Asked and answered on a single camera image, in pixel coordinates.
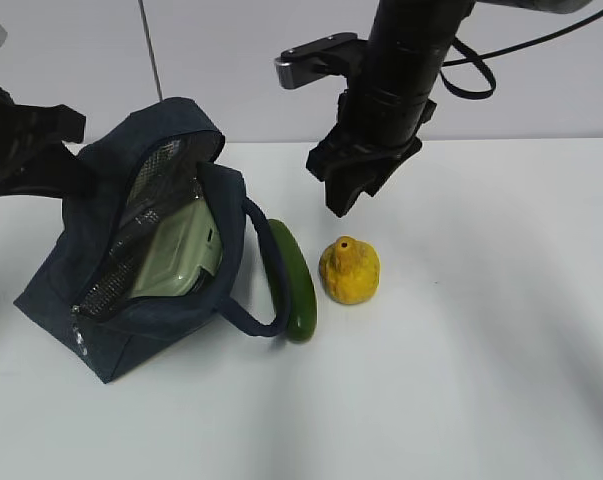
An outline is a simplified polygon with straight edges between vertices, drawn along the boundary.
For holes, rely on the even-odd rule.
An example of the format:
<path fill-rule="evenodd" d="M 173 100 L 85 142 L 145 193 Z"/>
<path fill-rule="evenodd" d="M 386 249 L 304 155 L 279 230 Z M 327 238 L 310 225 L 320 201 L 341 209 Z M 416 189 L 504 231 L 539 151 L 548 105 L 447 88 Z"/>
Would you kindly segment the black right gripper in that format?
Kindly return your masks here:
<path fill-rule="evenodd" d="M 378 98 L 354 89 L 338 98 L 337 121 L 308 154 L 307 169 L 325 175 L 326 205 L 348 214 L 362 193 L 374 197 L 395 171 L 422 149 L 417 138 L 437 104 L 419 95 Z"/>

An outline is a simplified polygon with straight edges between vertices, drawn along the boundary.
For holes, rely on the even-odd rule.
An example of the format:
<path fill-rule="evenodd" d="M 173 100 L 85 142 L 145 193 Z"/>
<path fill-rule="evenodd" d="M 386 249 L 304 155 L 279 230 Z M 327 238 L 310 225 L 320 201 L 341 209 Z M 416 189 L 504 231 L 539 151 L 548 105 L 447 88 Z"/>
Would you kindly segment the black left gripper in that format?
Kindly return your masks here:
<path fill-rule="evenodd" d="M 66 105 L 16 104 L 0 87 L 0 197 L 92 196 L 96 173 L 55 143 L 82 143 L 85 127 L 86 117 Z"/>

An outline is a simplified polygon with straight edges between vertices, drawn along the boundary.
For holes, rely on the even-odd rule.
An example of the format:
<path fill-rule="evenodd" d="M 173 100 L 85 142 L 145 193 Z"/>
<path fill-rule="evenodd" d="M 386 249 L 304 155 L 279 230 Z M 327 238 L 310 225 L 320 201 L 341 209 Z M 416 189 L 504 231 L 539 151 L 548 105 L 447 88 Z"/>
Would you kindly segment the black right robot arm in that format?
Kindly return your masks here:
<path fill-rule="evenodd" d="M 366 40 L 340 33 L 283 53 L 277 71 L 282 86 L 298 88 L 329 75 L 342 76 L 337 123 L 310 151 L 307 168 L 325 184 L 326 204 L 347 214 L 361 193 L 375 195 L 422 147 L 417 136 L 436 108 L 430 93 L 441 78 L 451 48 L 473 64 L 488 83 L 465 90 L 444 83 L 454 95 L 483 100 L 496 90 L 485 58 L 457 37 L 471 1 L 382 1 Z"/>

